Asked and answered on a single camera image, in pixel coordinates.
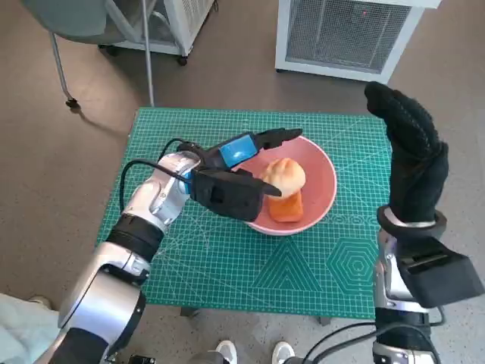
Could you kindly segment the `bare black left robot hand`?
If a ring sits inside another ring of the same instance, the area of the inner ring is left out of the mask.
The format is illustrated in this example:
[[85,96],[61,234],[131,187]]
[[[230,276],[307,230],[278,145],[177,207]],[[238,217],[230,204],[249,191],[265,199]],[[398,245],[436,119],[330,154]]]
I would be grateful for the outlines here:
[[293,195],[306,181],[296,162],[288,158],[275,162],[266,167],[261,178],[239,166],[261,150],[276,149],[301,134],[301,129],[285,128],[245,132],[208,149],[194,148],[200,165],[191,174],[192,199],[220,206],[239,200],[259,202],[264,196],[281,199]]

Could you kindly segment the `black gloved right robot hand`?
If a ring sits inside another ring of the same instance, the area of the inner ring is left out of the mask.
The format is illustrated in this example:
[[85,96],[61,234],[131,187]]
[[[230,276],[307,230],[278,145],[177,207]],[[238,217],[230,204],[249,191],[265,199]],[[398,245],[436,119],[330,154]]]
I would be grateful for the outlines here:
[[403,223],[433,221],[449,173],[448,144],[417,100],[378,82],[366,85],[365,97],[392,147],[390,210]]

